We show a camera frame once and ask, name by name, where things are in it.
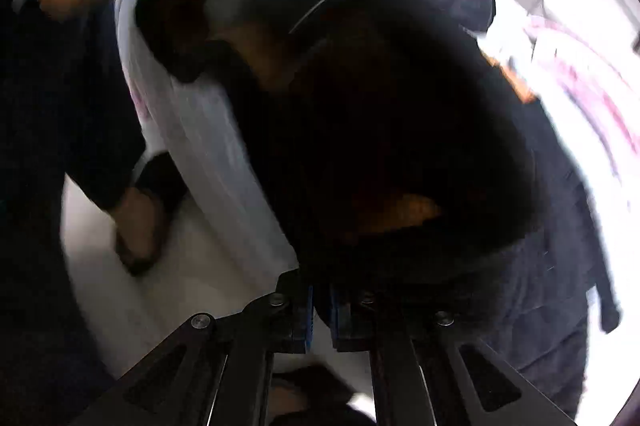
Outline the person's foot in slipper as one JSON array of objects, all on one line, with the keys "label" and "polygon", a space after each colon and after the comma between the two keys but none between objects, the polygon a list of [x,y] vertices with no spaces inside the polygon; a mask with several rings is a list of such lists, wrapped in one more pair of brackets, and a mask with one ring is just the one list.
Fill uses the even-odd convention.
[{"label": "person's foot in slipper", "polygon": [[131,276],[145,276],[160,259],[188,193],[168,152],[148,160],[126,190],[111,217],[115,224],[115,253]]}]

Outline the patterned knit bed blanket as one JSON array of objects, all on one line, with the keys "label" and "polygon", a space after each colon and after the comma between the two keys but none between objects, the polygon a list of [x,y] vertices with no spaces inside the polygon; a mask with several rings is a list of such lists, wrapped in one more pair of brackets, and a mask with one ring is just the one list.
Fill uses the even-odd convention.
[{"label": "patterned knit bed blanket", "polygon": [[524,32],[533,45],[526,74],[529,86],[544,95],[564,93],[588,120],[613,172],[639,178],[639,92],[613,64],[559,22],[529,15]]}]

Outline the black quilted jacket orange lining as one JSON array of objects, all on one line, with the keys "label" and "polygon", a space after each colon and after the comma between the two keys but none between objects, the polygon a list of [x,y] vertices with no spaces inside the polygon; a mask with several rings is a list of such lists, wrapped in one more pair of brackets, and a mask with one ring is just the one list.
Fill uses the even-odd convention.
[{"label": "black quilted jacket orange lining", "polygon": [[446,313],[566,415],[589,290],[620,323],[588,195],[540,100],[431,0],[137,0],[154,57],[224,89],[267,204],[322,291]]}]

